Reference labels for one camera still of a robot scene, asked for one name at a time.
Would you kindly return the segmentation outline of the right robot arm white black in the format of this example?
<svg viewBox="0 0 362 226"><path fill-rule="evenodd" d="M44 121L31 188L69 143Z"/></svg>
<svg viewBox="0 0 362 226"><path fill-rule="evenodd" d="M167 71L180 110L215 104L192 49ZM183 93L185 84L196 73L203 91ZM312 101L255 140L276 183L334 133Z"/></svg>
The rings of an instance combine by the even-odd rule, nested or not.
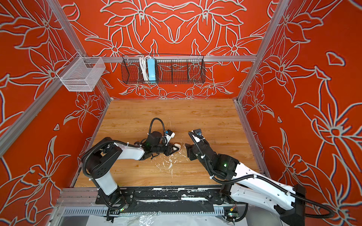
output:
<svg viewBox="0 0 362 226"><path fill-rule="evenodd" d="M224 195L232 202L268 210L289 226L303 226L306 218L327 219L335 215L326 205L307 199L303 186L276 182L229 155L217 154L201 130L188 135L193 141L186 145L188 158L198 160L210 179L223 185Z"/></svg>

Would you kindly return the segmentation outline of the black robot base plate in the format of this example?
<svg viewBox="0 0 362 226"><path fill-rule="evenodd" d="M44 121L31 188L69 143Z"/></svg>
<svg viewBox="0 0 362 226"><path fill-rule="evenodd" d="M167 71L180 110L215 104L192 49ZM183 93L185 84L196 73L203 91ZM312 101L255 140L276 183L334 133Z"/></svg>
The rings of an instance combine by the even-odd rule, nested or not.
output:
<svg viewBox="0 0 362 226"><path fill-rule="evenodd" d="M242 210L245 204L235 202L225 186L145 186L120 188L127 205L119 211L212 211L214 207L234 207ZM96 204L105 205L99 196Z"/></svg>

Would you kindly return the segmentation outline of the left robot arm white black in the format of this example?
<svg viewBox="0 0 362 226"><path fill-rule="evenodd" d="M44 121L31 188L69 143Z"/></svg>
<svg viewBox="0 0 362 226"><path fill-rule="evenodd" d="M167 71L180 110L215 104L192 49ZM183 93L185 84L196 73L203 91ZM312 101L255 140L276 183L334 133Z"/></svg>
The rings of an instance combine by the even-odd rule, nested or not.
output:
<svg viewBox="0 0 362 226"><path fill-rule="evenodd" d="M110 137L102 139L82 157L82 171L97 187L101 202L108 210L122 210L127 205L119 185L113 179L110 169L118 160L143 161L160 154L171 156L180 151L181 145L171 143L175 133L166 130L163 121L153 118L148 136L133 145Z"/></svg>

